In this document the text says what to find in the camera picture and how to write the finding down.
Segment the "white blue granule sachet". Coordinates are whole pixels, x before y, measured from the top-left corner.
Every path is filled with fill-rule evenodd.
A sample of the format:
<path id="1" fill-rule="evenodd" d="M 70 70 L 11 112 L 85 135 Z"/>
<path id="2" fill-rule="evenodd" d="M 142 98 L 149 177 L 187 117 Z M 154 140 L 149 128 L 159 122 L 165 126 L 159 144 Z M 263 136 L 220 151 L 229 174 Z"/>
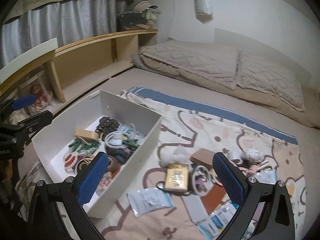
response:
<path id="1" fill-rule="evenodd" d="M 216 239 L 233 218 L 239 205 L 230 201 L 221 205 L 196 227 L 205 239 Z"/>

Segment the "doll in clear box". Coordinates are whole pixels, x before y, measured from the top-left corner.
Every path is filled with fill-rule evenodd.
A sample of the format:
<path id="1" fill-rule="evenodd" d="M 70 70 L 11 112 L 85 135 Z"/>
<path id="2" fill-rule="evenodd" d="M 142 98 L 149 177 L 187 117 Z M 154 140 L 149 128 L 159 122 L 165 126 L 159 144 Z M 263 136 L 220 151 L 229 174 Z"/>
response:
<path id="1" fill-rule="evenodd" d="M 35 102 L 29 106 L 32 113 L 39 113 L 52 103 L 53 92 L 41 78 L 27 84 L 24 91 L 35 96 Z"/>

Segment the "pink scissors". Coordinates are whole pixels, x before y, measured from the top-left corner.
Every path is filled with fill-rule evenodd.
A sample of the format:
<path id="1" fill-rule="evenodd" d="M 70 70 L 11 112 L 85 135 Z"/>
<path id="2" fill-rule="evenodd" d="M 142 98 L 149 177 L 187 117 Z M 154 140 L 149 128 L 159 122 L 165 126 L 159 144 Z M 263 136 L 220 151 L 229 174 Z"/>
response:
<path id="1" fill-rule="evenodd" d="M 246 176 L 253 176 L 254 174 L 256 174 L 257 172 L 259 172 L 260 170 L 266 168 L 269 166 L 269 161 L 265 161 L 259 164 L 253 164 L 251 165 L 249 168 L 245 168 L 245 167 L 239 167 L 239 170 Z"/>

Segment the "white tape roll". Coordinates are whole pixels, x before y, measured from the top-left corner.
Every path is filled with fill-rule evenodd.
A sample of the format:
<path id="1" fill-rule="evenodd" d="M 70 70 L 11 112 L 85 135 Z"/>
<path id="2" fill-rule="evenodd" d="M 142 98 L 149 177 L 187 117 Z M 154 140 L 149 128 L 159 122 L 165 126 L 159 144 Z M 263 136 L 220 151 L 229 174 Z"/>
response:
<path id="1" fill-rule="evenodd" d="M 231 151 L 228 153 L 229 161 L 233 162 L 235 165 L 242 164 L 242 153 L 238 151 Z"/>

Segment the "wooden headboard shelf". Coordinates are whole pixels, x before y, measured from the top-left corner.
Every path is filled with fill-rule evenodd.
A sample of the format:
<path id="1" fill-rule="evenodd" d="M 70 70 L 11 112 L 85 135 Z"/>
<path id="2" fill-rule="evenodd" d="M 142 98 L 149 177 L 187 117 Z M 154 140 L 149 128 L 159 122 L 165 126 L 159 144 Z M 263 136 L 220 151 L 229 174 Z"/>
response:
<path id="1" fill-rule="evenodd" d="M 58 115 L 95 87 L 132 68 L 132 54 L 141 46 L 155 44 L 157 33 L 156 29 L 130 30 L 63 47 L 56 38 L 39 44 L 1 69 L 1 100 L 21 95 L 22 81 L 42 68 L 57 99 L 50 111 Z"/>

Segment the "brown leather piece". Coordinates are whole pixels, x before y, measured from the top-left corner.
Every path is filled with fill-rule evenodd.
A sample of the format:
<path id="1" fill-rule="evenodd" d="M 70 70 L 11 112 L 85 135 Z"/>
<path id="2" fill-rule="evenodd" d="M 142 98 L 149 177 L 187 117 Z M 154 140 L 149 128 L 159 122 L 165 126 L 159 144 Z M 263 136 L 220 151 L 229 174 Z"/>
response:
<path id="1" fill-rule="evenodd" d="M 222 186 L 214 185 L 206 196 L 200 197 L 206 212 L 210 215 L 222 202 L 226 191 Z"/>

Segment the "brown small box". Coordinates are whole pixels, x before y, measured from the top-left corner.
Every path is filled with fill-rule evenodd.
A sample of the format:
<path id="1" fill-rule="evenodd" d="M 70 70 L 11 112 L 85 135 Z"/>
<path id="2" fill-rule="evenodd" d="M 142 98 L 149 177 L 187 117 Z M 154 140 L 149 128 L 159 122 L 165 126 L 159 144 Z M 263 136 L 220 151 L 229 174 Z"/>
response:
<path id="1" fill-rule="evenodd" d="M 195 164 L 205 166 L 207 169 L 210 170 L 212 169 L 212 159 L 214 154 L 215 152 L 213 151 L 201 148 L 190 156 L 190 161 Z"/>

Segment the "white rectangular case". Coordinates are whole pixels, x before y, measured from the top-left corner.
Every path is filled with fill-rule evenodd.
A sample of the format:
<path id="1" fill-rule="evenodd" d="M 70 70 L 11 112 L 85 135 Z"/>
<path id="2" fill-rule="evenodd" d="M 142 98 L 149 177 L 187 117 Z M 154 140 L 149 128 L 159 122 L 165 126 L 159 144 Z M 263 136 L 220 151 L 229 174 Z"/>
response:
<path id="1" fill-rule="evenodd" d="M 198 195 L 190 194 L 188 196 L 182 196 L 181 198 L 189 218 L 194 224 L 197 224 L 208 217 L 208 213 Z"/>

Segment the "white medicine sachet far left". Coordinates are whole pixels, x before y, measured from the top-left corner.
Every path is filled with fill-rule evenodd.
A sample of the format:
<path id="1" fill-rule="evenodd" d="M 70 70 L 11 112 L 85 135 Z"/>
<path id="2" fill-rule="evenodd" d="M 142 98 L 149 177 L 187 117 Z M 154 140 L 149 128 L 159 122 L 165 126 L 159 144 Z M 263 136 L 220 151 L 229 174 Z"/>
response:
<path id="1" fill-rule="evenodd" d="M 173 207 L 169 194 L 156 188 L 129 192 L 127 198 L 136 218 L 156 210 Z"/>

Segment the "yellow soap box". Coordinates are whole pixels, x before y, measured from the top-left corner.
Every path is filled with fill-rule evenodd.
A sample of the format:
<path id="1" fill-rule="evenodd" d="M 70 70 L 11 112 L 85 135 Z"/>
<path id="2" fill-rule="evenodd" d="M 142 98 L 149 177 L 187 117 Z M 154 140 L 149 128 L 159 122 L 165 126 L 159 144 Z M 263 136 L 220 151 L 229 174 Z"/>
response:
<path id="1" fill-rule="evenodd" d="M 187 164 L 169 164 L 164 181 L 168 192 L 186 193 L 188 191 L 189 166 Z"/>

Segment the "cartoon print blanket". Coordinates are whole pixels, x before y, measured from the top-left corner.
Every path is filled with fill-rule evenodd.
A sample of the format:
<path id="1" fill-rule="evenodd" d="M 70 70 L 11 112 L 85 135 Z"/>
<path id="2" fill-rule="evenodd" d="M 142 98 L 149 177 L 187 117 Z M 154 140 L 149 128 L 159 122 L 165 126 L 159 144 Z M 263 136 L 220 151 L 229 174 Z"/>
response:
<path id="1" fill-rule="evenodd" d="M 240 205 L 212 159 L 223 153 L 242 176 L 281 180 L 292 204 L 292 239 L 306 211 L 304 167 L 295 137 L 234 112 L 135 87 L 96 91 L 32 140 L 35 165 L 17 184 L 25 207 L 38 180 L 60 183 L 99 151 L 110 168 L 84 210 L 104 239 L 217 239 Z"/>

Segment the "white fluffy ball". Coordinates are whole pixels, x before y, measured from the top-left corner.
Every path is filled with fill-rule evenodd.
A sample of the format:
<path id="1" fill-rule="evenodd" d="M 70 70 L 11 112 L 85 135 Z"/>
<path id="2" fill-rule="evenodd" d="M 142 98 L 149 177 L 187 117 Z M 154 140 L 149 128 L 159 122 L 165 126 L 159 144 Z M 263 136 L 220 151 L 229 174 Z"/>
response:
<path id="1" fill-rule="evenodd" d="M 159 164 L 161 167 L 168 167 L 169 164 L 188 164 L 189 158 L 190 154 L 179 145 L 171 154 L 161 153 Z"/>

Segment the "grey curtain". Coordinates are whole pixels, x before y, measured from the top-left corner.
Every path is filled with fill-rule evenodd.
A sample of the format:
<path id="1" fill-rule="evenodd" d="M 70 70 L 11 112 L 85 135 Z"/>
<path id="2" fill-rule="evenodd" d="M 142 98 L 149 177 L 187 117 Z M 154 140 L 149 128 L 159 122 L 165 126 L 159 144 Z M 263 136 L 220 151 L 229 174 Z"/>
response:
<path id="1" fill-rule="evenodd" d="M 62 47 L 117 31 L 126 0 L 68 0 L 31 10 L 1 26 L 1 67 L 53 38 Z"/>

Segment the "beige quilted duvet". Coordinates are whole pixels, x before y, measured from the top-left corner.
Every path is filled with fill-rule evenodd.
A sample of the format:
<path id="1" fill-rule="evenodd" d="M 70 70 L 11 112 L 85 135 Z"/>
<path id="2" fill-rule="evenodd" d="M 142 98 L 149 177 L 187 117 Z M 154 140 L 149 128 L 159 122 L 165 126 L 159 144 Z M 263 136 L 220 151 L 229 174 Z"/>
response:
<path id="1" fill-rule="evenodd" d="M 132 54 L 136 67 L 251 102 L 319 128 L 319 95 L 294 71 L 257 54 L 214 43 L 167 40 Z"/>

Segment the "dark bag on shelf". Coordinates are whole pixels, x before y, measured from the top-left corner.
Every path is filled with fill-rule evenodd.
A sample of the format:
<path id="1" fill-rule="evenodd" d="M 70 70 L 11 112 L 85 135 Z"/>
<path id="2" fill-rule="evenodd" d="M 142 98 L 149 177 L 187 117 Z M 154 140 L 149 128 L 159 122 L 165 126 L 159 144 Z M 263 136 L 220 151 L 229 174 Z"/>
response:
<path id="1" fill-rule="evenodd" d="M 117 26 L 119 31 L 148 30 L 152 24 L 141 12 L 128 11 L 117 15 Z"/>

